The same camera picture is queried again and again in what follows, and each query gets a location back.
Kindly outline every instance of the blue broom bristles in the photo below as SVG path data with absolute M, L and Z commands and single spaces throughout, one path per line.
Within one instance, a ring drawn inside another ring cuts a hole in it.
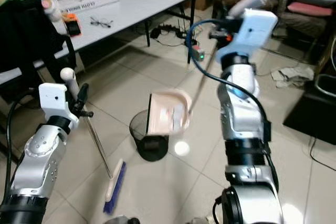
M 112 214 L 113 209 L 114 209 L 114 207 L 117 203 L 117 198 L 118 198 L 118 194 L 119 194 L 119 191 L 120 191 L 120 188 L 121 188 L 121 185 L 122 185 L 122 181 L 123 181 L 124 176 L 125 176 L 125 171 L 126 171 L 126 163 L 123 162 L 122 166 L 121 166 L 121 169 L 120 169 L 120 173 L 119 173 L 117 182 L 116 182 L 116 185 L 115 185 L 114 190 L 113 190 L 111 200 L 109 202 L 105 202 L 105 205 L 104 205 L 103 212 L 105 212 L 109 215 Z

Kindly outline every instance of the white table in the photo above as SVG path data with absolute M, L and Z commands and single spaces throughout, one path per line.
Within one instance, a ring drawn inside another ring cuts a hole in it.
M 71 39 L 75 51 L 107 38 L 125 28 L 128 28 L 138 22 L 146 20 L 153 15 L 160 13 L 168 8 L 175 6 L 185 0 L 119 0 L 110 5 L 100 6 L 97 8 L 84 10 L 77 13 L 82 35 Z M 195 0 L 192 0 L 191 16 L 189 17 L 191 24 L 194 21 Z M 93 26 L 90 24 L 90 17 L 98 20 L 113 20 L 111 28 L 102 28 L 101 26 Z M 56 53 L 55 57 L 60 58 L 68 53 L 65 48 Z M 41 67 L 43 62 L 37 61 L 35 67 Z M 12 80 L 21 75 L 21 71 L 13 69 L 4 73 L 0 73 L 0 84 Z

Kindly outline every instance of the white box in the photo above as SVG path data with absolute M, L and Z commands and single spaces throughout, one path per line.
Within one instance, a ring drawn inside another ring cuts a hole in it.
M 59 0 L 61 12 L 77 13 L 82 10 L 111 4 L 118 0 Z

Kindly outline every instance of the eyeglasses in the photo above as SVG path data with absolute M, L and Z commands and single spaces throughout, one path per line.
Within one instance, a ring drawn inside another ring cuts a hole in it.
M 90 24 L 93 26 L 102 26 L 104 28 L 111 28 L 111 23 L 113 22 L 113 20 L 111 20 L 110 22 L 107 21 L 107 19 L 102 19 L 101 21 L 95 19 L 94 17 L 90 17 L 91 18 L 91 22 Z

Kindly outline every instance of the black mesh trash can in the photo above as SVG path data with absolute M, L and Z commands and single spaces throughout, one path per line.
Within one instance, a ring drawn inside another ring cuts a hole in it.
M 130 132 L 137 145 L 140 156 L 147 161 L 158 161 L 168 152 L 169 136 L 146 136 L 148 110 L 141 111 L 133 117 Z

